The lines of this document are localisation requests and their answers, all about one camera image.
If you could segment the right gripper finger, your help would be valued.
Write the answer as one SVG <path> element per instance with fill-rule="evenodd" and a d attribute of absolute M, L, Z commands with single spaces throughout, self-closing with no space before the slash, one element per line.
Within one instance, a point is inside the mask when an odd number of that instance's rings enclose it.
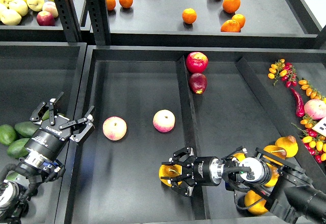
<path fill-rule="evenodd" d="M 184 147 L 173 153 L 168 161 L 163 161 L 162 165 L 179 165 L 182 167 L 191 167 L 195 161 L 193 147 Z"/>
<path fill-rule="evenodd" d="M 177 177 L 169 177 L 168 182 L 171 184 L 171 189 L 176 193 L 184 196 L 191 197 L 195 187 L 194 176 L 185 175 Z"/>

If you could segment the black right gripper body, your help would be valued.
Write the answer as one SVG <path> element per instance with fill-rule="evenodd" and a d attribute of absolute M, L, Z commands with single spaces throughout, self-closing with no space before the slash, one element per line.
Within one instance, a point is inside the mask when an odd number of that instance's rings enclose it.
<path fill-rule="evenodd" d="M 224 164 L 214 156 L 196 157 L 191 164 L 189 186 L 218 186 L 222 181 Z"/>

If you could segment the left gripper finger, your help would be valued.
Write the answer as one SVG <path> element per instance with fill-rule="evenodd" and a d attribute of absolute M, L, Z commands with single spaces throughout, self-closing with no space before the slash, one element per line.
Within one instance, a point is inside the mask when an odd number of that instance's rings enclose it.
<path fill-rule="evenodd" d="M 58 115 L 57 103 L 60 98 L 64 95 L 64 92 L 60 92 L 56 98 L 51 98 L 48 102 L 42 101 L 32 112 L 30 121 L 35 125 L 41 125 L 43 122 L 43 116 L 48 111 L 49 123 L 54 126 L 56 124 L 55 116 Z"/>
<path fill-rule="evenodd" d="M 94 106 L 91 106 L 82 118 L 68 121 L 59 126 L 59 130 L 62 131 L 61 136 L 65 141 L 70 139 L 76 144 L 83 144 L 85 142 L 95 129 L 93 125 L 94 118 L 92 115 L 94 109 Z"/>

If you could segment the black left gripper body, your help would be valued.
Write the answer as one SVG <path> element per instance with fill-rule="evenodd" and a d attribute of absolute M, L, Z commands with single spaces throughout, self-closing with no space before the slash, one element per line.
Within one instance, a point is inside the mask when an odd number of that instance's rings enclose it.
<path fill-rule="evenodd" d="M 29 152 L 36 151 L 49 160 L 55 160 L 72 135 L 71 128 L 59 128 L 67 122 L 70 122 L 70 119 L 63 115 L 55 116 L 54 125 L 50 124 L 50 119 L 43 121 L 25 144 L 25 148 Z"/>

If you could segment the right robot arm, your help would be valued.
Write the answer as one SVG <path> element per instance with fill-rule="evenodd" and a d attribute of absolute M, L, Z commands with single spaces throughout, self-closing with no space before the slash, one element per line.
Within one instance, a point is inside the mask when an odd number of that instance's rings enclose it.
<path fill-rule="evenodd" d="M 221 159 L 194 155 L 185 147 L 161 164 L 160 179 L 184 197 L 197 186 L 218 186 L 225 182 L 234 193 L 252 191 L 260 196 L 268 212 L 287 223 L 299 217 L 325 223 L 325 193 L 313 187 L 305 170 L 275 154 L 256 148 L 253 157 L 239 160 L 233 154 Z"/>

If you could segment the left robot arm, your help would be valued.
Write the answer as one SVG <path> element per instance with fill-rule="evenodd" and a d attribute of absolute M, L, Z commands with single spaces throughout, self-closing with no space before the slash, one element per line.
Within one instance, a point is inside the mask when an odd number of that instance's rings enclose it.
<path fill-rule="evenodd" d="M 81 145 L 94 131 L 91 106 L 86 114 L 71 120 L 58 112 L 62 97 L 40 102 L 30 122 L 37 128 L 23 146 L 26 153 L 17 164 L 9 163 L 1 171 L 1 222 L 20 223 L 28 213 L 29 201 L 41 184 L 53 182 L 65 173 L 58 156 L 69 141 Z"/>

